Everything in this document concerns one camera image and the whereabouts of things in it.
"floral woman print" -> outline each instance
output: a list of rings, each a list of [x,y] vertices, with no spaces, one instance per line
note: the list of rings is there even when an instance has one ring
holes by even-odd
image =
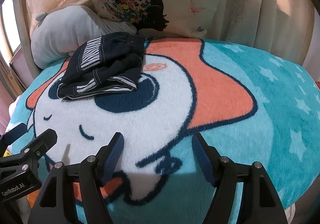
[[[137,30],[163,31],[169,21],[163,15],[162,0],[98,0],[98,4],[122,21],[130,21]]]

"yellow object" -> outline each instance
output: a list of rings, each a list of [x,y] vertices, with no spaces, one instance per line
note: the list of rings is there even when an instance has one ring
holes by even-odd
[[[4,157],[5,157],[5,156],[9,156],[9,155],[11,155],[11,153],[9,153],[8,151],[6,151],[6,152],[4,153]]]

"cartoon eye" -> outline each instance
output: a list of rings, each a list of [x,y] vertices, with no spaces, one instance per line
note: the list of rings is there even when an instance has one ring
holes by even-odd
[[[156,100],[159,92],[157,80],[141,73],[138,88],[135,92],[122,94],[103,94],[94,98],[98,107],[112,113],[123,113],[140,110]]]
[[[61,80],[57,80],[49,89],[48,91],[48,96],[51,99],[58,99],[57,96],[57,91],[58,91],[58,86],[60,84]]]

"black folded garment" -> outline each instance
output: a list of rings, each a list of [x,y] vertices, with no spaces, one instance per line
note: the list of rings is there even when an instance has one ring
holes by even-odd
[[[71,57],[58,86],[58,98],[135,91],[143,55],[144,37],[140,35],[115,32],[87,41]]]

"cartoon face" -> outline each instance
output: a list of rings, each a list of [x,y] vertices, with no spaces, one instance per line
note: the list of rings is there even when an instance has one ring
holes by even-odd
[[[28,128],[33,125],[35,135],[48,128],[58,135],[47,163],[79,163],[121,132],[124,150],[113,180],[122,178],[119,183],[126,185],[122,192],[128,203],[152,200],[168,175],[182,165],[170,155],[180,140],[241,121],[257,110],[249,90],[205,63],[202,49],[197,39],[154,40],[147,48],[137,91],[73,101],[57,98],[65,62],[26,104],[32,110]]]

